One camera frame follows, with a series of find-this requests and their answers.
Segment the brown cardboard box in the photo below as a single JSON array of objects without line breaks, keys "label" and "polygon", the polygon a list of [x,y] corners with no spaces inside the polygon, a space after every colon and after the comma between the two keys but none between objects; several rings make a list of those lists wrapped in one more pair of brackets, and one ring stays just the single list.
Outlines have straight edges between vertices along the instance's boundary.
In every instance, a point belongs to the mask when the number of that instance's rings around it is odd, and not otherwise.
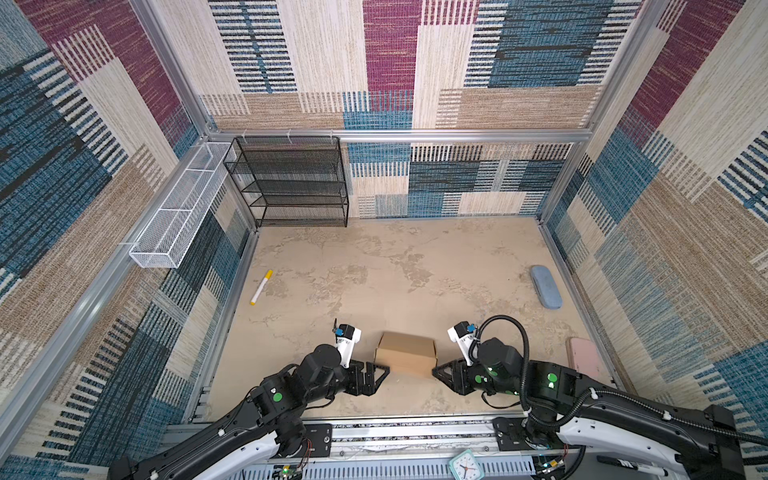
[{"label": "brown cardboard box", "polygon": [[384,332],[375,352],[375,364],[392,373],[431,378],[437,366],[437,349],[431,338]]}]

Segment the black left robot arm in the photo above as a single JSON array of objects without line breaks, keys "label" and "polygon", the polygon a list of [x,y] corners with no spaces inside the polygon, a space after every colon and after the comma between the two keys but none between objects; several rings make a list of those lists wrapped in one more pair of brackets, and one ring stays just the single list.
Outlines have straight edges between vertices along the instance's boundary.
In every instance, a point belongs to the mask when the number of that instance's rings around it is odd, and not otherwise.
[{"label": "black left robot arm", "polygon": [[264,378],[208,427],[145,460],[120,458],[108,477],[224,479],[253,462],[293,454],[306,437],[302,415],[309,403],[338,393],[372,396],[389,373],[389,367],[372,362],[351,360],[344,367],[339,350],[321,344],[300,364]]}]

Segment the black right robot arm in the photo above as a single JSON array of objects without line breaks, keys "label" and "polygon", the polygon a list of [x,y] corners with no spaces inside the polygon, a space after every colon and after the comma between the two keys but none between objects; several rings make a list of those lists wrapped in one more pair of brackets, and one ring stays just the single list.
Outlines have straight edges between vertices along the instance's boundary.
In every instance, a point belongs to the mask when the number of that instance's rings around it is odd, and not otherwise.
[{"label": "black right robot arm", "polygon": [[516,396],[523,417],[500,433],[532,448],[598,448],[690,479],[746,476],[734,418],[717,405],[693,410],[644,400],[567,366],[531,360],[497,338],[432,374],[462,396]]}]

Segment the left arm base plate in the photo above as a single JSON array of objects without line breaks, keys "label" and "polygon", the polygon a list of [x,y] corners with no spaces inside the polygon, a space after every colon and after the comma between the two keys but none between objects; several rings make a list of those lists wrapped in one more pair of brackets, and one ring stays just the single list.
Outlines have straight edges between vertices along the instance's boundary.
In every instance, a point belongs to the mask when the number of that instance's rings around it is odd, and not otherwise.
[{"label": "left arm base plate", "polygon": [[331,454],[333,425],[331,423],[307,424],[300,448],[292,457],[299,459],[327,458]]}]

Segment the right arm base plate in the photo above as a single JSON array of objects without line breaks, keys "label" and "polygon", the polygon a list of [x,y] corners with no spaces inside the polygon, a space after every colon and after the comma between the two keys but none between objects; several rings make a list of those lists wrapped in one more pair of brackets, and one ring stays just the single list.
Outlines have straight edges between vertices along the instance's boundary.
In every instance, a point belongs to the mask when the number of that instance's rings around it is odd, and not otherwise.
[{"label": "right arm base plate", "polygon": [[496,417],[492,420],[494,437],[499,451],[549,450],[551,440],[531,434],[523,425],[524,418]]}]

